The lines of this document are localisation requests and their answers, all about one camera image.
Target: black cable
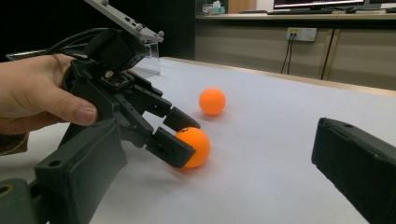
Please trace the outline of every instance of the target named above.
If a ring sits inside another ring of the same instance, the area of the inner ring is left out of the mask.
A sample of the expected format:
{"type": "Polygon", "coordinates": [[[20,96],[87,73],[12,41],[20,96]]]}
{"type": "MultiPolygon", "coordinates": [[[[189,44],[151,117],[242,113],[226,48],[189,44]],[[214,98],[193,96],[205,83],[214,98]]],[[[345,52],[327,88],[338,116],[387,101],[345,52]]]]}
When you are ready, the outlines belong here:
{"type": "Polygon", "coordinates": [[[283,69],[285,68],[286,60],[288,59],[289,48],[290,48],[290,43],[291,43],[292,36],[293,36],[293,34],[290,34],[290,36],[289,36],[288,49],[286,50],[286,57],[285,57],[285,60],[283,61],[282,70],[280,71],[280,74],[283,73],[283,69]]]}
{"type": "Polygon", "coordinates": [[[87,59],[86,57],[83,57],[83,56],[81,56],[81,55],[78,55],[78,54],[75,54],[75,53],[67,52],[67,51],[64,50],[64,49],[61,49],[59,52],[62,53],[62,54],[64,54],[64,55],[73,57],[73,58],[75,58],[75,59],[80,59],[80,60],[85,60],[85,59],[87,59]]]}
{"type": "MultiPolygon", "coordinates": [[[[342,7],[330,7],[329,9],[337,10],[337,11],[346,11],[346,8],[342,7]]],[[[384,8],[357,8],[357,11],[380,11],[384,10],[384,8]]]]}
{"type": "Polygon", "coordinates": [[[293,36],[291,37],[291,42],[290,42],[290,56],[289,56],[289,64],[288,64],[288,74],[290,71],[290,61],[291,61],[291,49],[293,48],[293,41],[294,41],[294,37],[296,37],[297,34],[293,34],[293,36]]]}
{"type": "MultiPolygon", "coordinates": [[[[330,38],[329,46],[332,46],[332,41],[334,40],[334,34],[335,34],[335,31],[334,31],[334,29],[332,29],[332,37],[330,38]]],[[[329,61],[330,51],[331,51],[331,48],[328,48],[327,49],[327,53],[326,53],[326,59],[324,61],[324,65],[323,65],[324,68],[327,67],[327,62],[329,61]]],[[[323,80],[324,73],[325,73],[324,70],[325,69],[323,69],[322,72],[321,72],[320,80],[323,80]]]]}
{"type": "Polygon", "coordinates": [[[74,43],[78,42],[79,40],[98,35],[99,33],[103,32],[106,29],[107,28],[93,28],[93,29],[78,33],[76,35],[69,36],[66,39],[62,40],[61,42],[59,42],[59,43],[55,44],[54,46],[50,47],[49,49],[47,49],[43,53],[43,55],[49,55],[49,54],[59,52],[61,49],[65,48],[71,44],[74,44],[74,43]]]}

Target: black device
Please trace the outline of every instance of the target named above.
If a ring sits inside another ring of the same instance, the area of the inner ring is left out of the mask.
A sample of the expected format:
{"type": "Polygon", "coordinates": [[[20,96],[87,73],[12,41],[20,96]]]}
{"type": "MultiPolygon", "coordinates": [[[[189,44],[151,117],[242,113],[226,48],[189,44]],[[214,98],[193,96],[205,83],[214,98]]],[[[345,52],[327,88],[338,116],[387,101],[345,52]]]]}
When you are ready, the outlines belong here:
{"type": "Polygon", "coordinates": [[[345,9],[346,14],[353,14],[353,13],[356,13],[357,11],[358,11],[358,9],[356,7],[347,7],[345,9]]]}
{"type": "Polygon", "coordinates": [[[387,12],[387,13],[396,13],[396,7],[385,8],[385,12],[387,12]]]}
{"type": "MultiPolygon", "coordinates": [[[[143,114],[164,118],[163,124],[175,132],[200,128],[199,123],[130,70],[150,55],[146,44],[162,41],[163,34],[115,11],[107,1],[87,2],[125,30],[90,29],[48,49],[31,51],[29,56],[64,53],[75,57],[64,77],[64,89],[93,103],[98,120],[89,127],[70,124],[58,148],[35,166],[33,182],[0,181],[1,223],[88,224],[113,178],[127,163],[121,140],[177,168],[195,153],[165,128],[154,130],[143,114]],[[91,39],[88,44],[70,48],[87,38],[91,39]]],[[[8,56],[18,60],[16,55],[8,56]]]]}
{"type": "Polygon", "coordinates": [[[245,11],[240,11],[239,14],[255,14],[255,13],[267,13],[267,10],[262,10],[262,9],[256,9],[256,10],[245,10],[245,11]]]}
{"type": "Polygon", "coordinates": [[[364,0],[275,0],[274,10],[292,9],[289,14],[329,14],[332,13],[329,7],[356,6],[364,3],[364,0]]]}
{"type": "Polygon", "coordinates": [[[349,123],[322,118],[312,162],[369,223],[396,223],[396,147],[349,123]]]}
{"type": "MultiPolygon", "coordinates": [[[[370,4],[396,3],[396,0],[370,0],[370,4]]],[[[384,8],[386,13],[396,13],[396,7],[384,8]]]]}

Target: power outlet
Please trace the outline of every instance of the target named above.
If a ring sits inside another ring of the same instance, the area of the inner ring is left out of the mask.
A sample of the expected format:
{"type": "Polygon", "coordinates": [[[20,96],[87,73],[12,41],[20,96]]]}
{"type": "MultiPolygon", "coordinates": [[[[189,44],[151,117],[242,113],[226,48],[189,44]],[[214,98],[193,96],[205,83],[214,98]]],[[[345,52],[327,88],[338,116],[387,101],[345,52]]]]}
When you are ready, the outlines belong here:
{"type": "Polygon", "coordinates": [[[315,37],[317,36],[317,28],[289,27],[288,33],[286,34],[286,39],[291,39],[293,35],[295,35],[293,40],[315,41],[315,37]]]}
{"type": "Polygon", "coordinates": [[[297,28],[297,27],[289,27],[288,28],[288,33],[286,35],[286,39],[293,39],[293,40],[300,40],[301,38],[301,29],[302,28],[297,28]]]}
{"type": "Polygon", "coordinates": [[[300,40],[301,41],[315,41],[317,36],[317,28],[302,28],[300,40]]]}

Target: sleeve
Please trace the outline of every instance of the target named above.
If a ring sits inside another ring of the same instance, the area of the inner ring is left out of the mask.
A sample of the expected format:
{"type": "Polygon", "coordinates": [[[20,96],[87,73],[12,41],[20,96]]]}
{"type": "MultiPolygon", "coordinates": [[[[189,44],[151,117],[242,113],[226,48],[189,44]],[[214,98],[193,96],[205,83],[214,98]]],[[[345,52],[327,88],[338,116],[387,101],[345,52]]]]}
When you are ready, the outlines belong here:
{"type": "Polygon", "coordinates": [[[0,156],[27,151],[29,133],[4,135],[0,134],[0,156]]]}

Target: human hand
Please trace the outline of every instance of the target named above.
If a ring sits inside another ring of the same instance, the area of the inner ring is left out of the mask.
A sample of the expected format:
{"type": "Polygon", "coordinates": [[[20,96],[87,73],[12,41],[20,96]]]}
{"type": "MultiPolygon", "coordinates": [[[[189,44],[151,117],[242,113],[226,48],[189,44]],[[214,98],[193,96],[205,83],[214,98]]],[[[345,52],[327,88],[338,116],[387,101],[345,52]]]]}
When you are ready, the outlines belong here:
{"type": "Polygon", "coordinates": [[[0,134],[29,133],[58,122],[88,126],[96,107],[62,90],[72,57],[55,54],[0,63],[0,134]]]}

